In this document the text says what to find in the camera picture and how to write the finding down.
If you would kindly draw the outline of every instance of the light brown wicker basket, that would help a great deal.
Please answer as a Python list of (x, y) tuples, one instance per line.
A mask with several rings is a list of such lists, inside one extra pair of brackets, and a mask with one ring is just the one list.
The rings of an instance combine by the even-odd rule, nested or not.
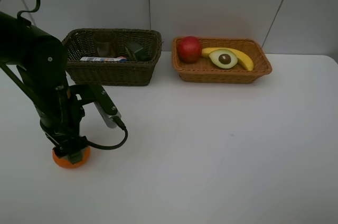
[(196, 63), (184, 63), (180, 60), (177, 46), (183, 37), (173, 40), (172, 63), (182, 80), (191, 82), (252, 83), (259, 77), (272, 72), (272, 67), (261, 47), (252, 39), (236, 38), (199, 38), (203, 48), (233, 48), (251, 57), (254, 69), (245, 70), (237, 64), (229, 70), (218, 68), (210, 59), (200, 58)]

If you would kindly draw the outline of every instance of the yellow banana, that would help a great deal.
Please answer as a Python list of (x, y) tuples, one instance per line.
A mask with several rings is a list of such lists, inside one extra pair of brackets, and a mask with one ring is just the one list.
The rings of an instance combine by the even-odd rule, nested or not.
[(246, 55), (244, 52), (241, 52), (239, 50), (236, 49), (232, 49), (232, 48), (221, 48), (221, 47), (214, 47), (214, 48), (204, 48), (202, 50), (202, 56), (204, 58), (208, 58), (209, 54), (213, 51), (219, 50), (219, 49), (228, 49), (230, 51), (232, 51), (236, 57), (238, 58), (238, 63), (244, 67), (246, 70), (248, 71), (252, 71), (254, 69), (254, 63), (252, 61), (252, 59)]

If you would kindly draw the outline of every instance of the wicker basket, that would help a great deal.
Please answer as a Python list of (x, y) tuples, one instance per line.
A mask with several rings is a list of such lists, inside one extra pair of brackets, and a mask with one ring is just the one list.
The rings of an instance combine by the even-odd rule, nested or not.
[(255, 65), (252, 71), (237, 64), (229, 70), (220, 69), (210, 59), (200, 58), (188, 64), (180, 60), (177, 45), (183, 37), (175, 38), (172, 46), (172, 63), (182, 80), (191, 82), (252, 83), (272, 72), (270, 62), (258, 43), (251, 39), (198, 38), (203, 48), (233, 48), (246, 53)]
[(147, 62), (87, 62), (82, 57), (97, 57), (93, 34), (108, 29), (78, 29), (71, 31), (62, 41), (68, 51), (67, 72), (76, 84), (109, 86), (146, 86), (161, 55), (160, 33), (151, 30), (111, 29), (117, 35), (118, 54), (126, 56), (124, 44), (134, 41), (152, 57)]

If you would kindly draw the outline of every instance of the glass cup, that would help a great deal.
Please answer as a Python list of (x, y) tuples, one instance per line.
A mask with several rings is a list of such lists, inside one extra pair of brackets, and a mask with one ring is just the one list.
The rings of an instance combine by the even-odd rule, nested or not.
[(100, 30), (93, 35), (97, 53), (101, 58), (117, 58), (117, 35), (113, 31)]

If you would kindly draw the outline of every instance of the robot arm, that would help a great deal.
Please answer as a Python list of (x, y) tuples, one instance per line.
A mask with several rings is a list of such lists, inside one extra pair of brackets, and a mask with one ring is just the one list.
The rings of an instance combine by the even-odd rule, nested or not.
[[(36, 0), (36, 12), (40, 0)], [(40, 116), (40, 126), (55, 145), (54, 160), (68, 162), (76, 167), (86, 158), (88, 146), (103, 150), (121, 147), (128, 137), (126, 126), (104, 88), (100, 85), (68, 85), (66, 78), (67, 51), (55, 37), (45, 33), (31, 22), (0, 12), (0, 67), (33, 101)], [(9, 69), (15, 64), (22, 81)], [(83, 105), (94, 102), (107, 126), (119, 126), (125, 138), (115, 146), (101, 146), (79, 136), (80, 122), (85, 116)]]

